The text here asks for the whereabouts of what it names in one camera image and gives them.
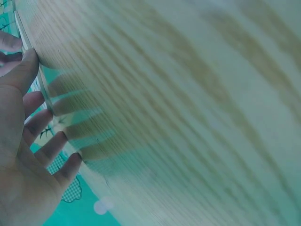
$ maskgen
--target light wood surface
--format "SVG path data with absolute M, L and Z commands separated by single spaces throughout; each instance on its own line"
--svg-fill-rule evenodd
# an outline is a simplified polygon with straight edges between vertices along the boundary
M 67 151 L 122 225 L 301 225 L 300 0 L 16 9 Z

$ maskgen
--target patterned fabric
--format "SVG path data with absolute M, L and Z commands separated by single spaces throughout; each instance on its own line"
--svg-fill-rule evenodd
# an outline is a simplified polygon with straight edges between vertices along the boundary
M 65 163 L 64 159 L 59 155 L 53 161 L 53 163 L 50 166 L 48 166 L 47 169 L 51 174 L 54 174 L 64 165 L 64 163 Z M 79 200 L 81 198 L 81 192 L 82 190 L 80 187 L 79 180 L 75 178 L 75 180 L 71 183 L 71 185 L 63 194 L 62 201 L 71 203 L 74 200 Z

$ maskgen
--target fingernail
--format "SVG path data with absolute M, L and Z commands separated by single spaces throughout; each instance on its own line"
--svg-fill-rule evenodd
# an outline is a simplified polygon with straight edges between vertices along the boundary
M 34 49 L 28 49 L 24 52 L 22 60 L 25 60 L 28 56 L 30 56 L 34 52 Z
M 81 160 L 83 160 L 83 158 L 82 158 L 82 152 L 81 152 L 80 150 L 79 150 L 76 154 L 79 156 L 79 158 L 80 158 Z

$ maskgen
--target wood grain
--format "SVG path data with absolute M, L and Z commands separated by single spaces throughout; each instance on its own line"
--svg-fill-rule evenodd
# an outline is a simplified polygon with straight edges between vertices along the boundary
M 301 225 L 301 1 L 16 9 L 58 74 L 43 79 L 66 150 L 122 225 Z

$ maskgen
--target hand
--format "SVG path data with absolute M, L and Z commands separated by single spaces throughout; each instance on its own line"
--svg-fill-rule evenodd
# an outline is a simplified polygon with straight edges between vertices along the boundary
M 28 50 L 8 74 L 0 77 L 0 226 L 40 226 L 58 206 L 75 178 L 80 156 L 70 156 L 51 175 L 47 167 L 59 154 L 67 138 L 57 133 L 35 154 L 30 146 L 52 119 L 44 110 L 25 125 L 24 120 L 43 102 L 40 92 L 26 94 L 38 72 L 39 60 Z
M 16 52 L 22 47 L 21 39 L 0 31 L 0 49 L 10 52 Z M 22 60 L 22 53 L 17 52 L 14 54 L 5 55 L 0 52 L 0 76 L 5 75 L 15 66 L 17 66 Z

